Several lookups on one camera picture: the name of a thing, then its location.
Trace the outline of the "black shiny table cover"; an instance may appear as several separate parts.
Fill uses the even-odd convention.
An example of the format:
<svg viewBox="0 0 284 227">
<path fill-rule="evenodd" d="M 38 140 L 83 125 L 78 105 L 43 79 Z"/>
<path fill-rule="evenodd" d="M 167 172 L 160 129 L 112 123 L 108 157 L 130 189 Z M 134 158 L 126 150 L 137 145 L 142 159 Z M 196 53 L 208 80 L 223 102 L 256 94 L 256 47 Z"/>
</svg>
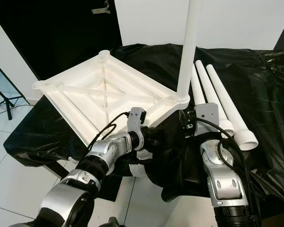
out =
<svg viewBox="0 0 284 227">
<path fill-rule="evenodd" d="M 284 203 L 284 51 L 197 48 L 195 58 L 213 65 L 242 119 L 258 140 L 245 153 L 254 190 L 261 201 Z M 185 138 L 175 112 L 159 124 L 159 147 L 145 162 L 161 198 L 180 195 L 208 197 L 207 175 L 199 143 Z M 26 166 L 39 167 L 69 157 L 83 157 L 81 142 L 51 102 L 43 97 L 6 139 L 5 150 Z"/>
</svg>

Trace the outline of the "black tripod stand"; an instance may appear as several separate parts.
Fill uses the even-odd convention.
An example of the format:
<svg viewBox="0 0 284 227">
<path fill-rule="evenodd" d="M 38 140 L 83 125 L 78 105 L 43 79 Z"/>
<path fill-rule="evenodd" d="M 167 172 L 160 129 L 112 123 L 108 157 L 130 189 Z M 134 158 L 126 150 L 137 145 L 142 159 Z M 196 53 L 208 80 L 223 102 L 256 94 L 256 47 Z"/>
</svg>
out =
<svg viewBox="0 0 284 227">
<path fill-rule="evenodd" d="M 8 120 L 12 120 L 12 110 L 19 106 L 30 105 L 23 93 L 0 70 L 0 106 L 6 107 Z"/>
</svg>

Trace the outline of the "black work table leg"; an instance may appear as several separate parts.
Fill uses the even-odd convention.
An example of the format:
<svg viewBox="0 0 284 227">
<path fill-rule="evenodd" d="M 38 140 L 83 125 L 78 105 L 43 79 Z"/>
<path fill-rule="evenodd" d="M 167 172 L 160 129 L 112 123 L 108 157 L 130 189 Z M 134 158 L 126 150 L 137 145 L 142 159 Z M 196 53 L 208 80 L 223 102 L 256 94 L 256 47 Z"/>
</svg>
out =
<svg viewBox="0 0 284 227">
<path fill-rule="evenodd" d="M 55 175 L 57 177 L 57 180 L 55 184 L 59 183 L 61 179 L 66 177 L 69 173 L 69 171 L 66 169 L 66 165 L 68 165 L 68 161 L 62 162 L 60 161 L 54 161 L 50 162 L 48 164 L 45 164 L 43 167 L 49 171 L 52 175 Z"/>
</svg>

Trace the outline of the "white work table frame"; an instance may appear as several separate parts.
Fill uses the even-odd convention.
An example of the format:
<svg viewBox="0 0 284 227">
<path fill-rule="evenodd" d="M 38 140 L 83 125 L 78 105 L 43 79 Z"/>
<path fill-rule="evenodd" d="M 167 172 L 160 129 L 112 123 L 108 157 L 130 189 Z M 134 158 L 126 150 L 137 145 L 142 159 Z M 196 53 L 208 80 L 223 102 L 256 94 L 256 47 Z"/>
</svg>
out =
<svg viewBox="0 0 284 227">
<path fill-rule="evenodd" d="M 139 159 L 138 152 L 125 153 L 116 156 L 116 153 L 88 154 L 69 171 L 64 179 L 73 179 L 82 183 L 100 184 L 109 176 L 116 177 L 148 177 L 152 158 Z"/>
</svg>

